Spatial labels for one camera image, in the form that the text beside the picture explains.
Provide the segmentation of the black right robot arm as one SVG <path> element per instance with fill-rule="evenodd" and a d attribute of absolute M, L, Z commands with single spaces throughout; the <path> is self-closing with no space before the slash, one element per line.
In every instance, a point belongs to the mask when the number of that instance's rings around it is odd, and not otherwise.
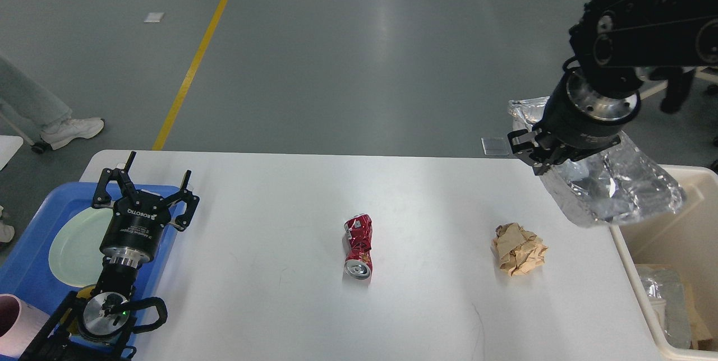
<path fill-rule="evenodd" d="M 543 175 L 618 145 L 647 81 L 665 81 L 661 110 L 678 111 L 698 67 L 716 67 L 716 19 L 707 0 L 585 3 L 569 29 L 573 55 L 541 118 L 508 134 L 513 155 Z"/>

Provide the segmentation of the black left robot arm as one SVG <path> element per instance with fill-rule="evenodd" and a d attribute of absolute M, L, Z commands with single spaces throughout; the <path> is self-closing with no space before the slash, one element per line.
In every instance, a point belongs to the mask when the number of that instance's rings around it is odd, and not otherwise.
<path fill-rule="evenodd" d="M 200 198 L 190 190 L 190 171 L 168 197 L 137 189 L 129 175 L 135 156 L 121 168 L 103 169 L 93 193 L 93 209 L 111 210 L 97 282 L 85 298 L 75 290 L 64 297 L 21 360 L 131 360 L 136 348 L 129 340 L 167 322 L 164 300 L 142 297 L 136 280 L 155 260 L 166 230 L 190 226 Z"/>

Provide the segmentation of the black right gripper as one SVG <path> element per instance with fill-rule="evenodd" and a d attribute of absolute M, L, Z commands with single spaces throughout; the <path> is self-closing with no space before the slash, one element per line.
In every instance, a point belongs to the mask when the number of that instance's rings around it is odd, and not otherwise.
<path fill-rule="evenodd" d="M 569 70 L 549 97 L 537 129 L 507 134 L 513 156 L 535 175 L 544 175 L 566 161 L 578 162 L 621 142 L 623 127 L 639 112 L 638 90 L 628 97 L 601 95 L 585 80 L 582 70 Z"/>

